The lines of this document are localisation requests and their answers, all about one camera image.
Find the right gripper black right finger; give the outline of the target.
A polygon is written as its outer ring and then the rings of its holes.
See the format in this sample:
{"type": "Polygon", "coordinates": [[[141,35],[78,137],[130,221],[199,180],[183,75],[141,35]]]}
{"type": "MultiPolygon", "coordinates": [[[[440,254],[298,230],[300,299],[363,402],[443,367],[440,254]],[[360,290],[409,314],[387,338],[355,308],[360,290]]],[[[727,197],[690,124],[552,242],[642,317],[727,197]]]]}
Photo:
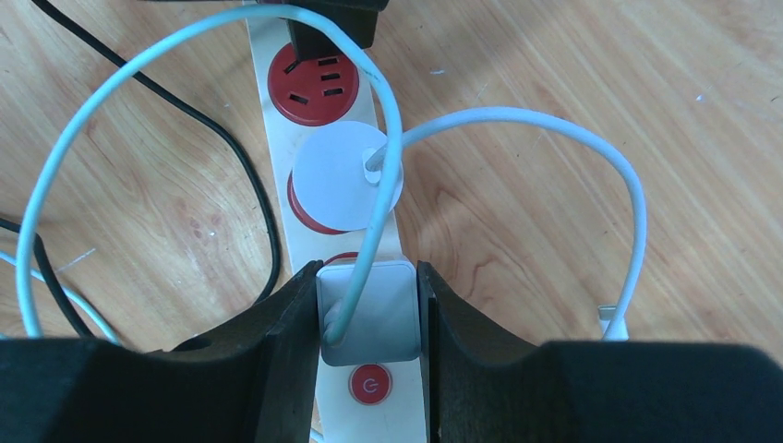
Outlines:
{"type": "Polygon", "coordinates": [[[430,442],[778,442],[782,369],[751,346],[534,345],[416,267],[430,442]]]}

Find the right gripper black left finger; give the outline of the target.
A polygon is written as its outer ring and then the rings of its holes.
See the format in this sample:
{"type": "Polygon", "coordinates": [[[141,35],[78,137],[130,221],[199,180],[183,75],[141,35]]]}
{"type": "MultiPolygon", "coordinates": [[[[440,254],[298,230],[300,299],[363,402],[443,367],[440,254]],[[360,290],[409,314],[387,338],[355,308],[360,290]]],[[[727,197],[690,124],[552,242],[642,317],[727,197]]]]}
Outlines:
{"type": "Polygon", "coordinates": [[[306,442],[319,364],[318,260],[171,351],[99,339],[1,344],[5,442],[306,442]]]}

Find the white red power strip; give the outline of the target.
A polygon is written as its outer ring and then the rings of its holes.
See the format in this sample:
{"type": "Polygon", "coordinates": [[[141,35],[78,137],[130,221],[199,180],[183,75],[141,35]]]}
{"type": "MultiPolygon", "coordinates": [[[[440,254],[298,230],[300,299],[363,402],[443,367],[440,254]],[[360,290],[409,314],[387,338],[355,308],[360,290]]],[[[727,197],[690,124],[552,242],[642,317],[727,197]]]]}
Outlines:
{"type": "MultiPolygon", "coordinates": [[[[387,140],[371,80],[342,54],[296,55],[294,24],[247,21],[283,238],[292,269],[320,260],[317,327],[336,319],[379,193],[367,171],[387,140]]],[[[416,269],[389,214],[343,337],[319,346],[315,397],[328,442],[424,442],[416,269]]]]}

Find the white square charger plug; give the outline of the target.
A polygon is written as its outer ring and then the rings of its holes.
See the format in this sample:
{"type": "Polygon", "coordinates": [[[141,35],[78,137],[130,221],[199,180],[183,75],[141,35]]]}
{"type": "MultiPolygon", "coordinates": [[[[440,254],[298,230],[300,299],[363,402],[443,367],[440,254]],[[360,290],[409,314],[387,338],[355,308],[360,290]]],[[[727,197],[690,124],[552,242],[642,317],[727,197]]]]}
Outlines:
{"type": "Polygon", "coordinates": [[[403,256],[373,263],[354,315],[341,341],[321,345],[327,365],[411,361],[421,348],[416,269],[403,256]]]}

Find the white round charger plug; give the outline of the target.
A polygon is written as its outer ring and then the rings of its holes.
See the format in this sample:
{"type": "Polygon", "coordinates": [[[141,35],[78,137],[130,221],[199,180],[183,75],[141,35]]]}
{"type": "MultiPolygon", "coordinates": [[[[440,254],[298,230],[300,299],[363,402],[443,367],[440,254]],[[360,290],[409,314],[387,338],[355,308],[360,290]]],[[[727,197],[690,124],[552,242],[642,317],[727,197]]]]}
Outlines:
{"type": "Polygon", "coordinates": [[[380,173],[365,163],[387,142],[376,127],[338,121],[316,129],[295,156],[288,184],[292,210],[311,230],[338,234],[367,229],[380,173]]]}

